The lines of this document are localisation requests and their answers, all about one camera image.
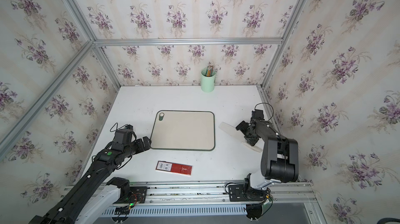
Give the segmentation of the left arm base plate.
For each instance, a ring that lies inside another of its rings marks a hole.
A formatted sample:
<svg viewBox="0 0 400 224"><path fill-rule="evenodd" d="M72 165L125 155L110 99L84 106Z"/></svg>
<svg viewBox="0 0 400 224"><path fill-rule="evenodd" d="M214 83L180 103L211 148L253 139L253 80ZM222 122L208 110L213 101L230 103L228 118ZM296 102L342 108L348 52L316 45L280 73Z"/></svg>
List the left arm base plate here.
<svg viewBox="0 0 400 224"><path fill-rule="evenodd" d="M116 188L117 201L114 202L115 204L140 204L145 202L148 190L146 186L131 186L128 179L120 177L113 177L106 185Z"/></svg>

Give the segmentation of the beige green-rimmed cutting board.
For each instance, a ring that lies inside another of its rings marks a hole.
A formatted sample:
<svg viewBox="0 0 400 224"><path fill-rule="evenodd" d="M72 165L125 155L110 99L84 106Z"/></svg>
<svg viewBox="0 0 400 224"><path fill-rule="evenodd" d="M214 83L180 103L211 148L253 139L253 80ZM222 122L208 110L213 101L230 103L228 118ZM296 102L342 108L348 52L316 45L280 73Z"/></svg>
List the beige green-rimmed cutting board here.
<svg viewBox="0 0 400 224"><path fill-rule="evenodd" d="M155 150L210 152L216 146L211 111L161 110L150 137Z"/></svg>

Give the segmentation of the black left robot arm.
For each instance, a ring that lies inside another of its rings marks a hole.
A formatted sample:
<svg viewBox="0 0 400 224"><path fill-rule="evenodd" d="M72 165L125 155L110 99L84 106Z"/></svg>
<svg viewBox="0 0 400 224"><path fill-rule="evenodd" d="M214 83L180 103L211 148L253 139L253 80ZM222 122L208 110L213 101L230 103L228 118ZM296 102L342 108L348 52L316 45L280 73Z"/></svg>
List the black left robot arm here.
<svg viewBox="0 0 400 224"><path fill-rule="evenodd" d="M130 202L132 192L128 179L113 177L106 188L93 198L101 184L115 171L139 153L151 148L147 136L137 138L133 127L125 125L115 130L114 138L92 159L86 173L75 186L44 216L34 216L32 224L92 224L114 202Z"/></svg>

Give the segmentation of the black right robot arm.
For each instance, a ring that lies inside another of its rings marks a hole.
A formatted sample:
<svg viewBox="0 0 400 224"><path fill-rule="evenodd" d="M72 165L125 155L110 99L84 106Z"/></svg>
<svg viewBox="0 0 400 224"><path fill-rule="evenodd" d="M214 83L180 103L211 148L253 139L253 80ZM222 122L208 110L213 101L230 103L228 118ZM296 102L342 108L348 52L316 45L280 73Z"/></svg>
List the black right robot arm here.
<svg viewBox="0 0 400 224"><path fill-rule="evenodd" d="M278 133L262 110L253 110L250 122L242 121L235 129L243 134L244 145L261 152L260 172L247 175L244 191L263 191L275 183L298 180L298 142Z"/></svg>

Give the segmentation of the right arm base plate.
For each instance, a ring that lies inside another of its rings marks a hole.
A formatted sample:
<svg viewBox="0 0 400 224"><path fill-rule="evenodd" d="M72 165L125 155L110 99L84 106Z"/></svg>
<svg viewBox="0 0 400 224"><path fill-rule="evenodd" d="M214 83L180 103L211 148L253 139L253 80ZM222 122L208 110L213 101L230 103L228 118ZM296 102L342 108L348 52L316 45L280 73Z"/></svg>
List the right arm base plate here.
<svg viewBox="0 0 400 224"><path fill-rule="evenodd" d="M230 202L262 202L268 199L271 190L269 187L255 189L251 187L251 174L248 174L243 183L228 182L224 187Z"/></svg>

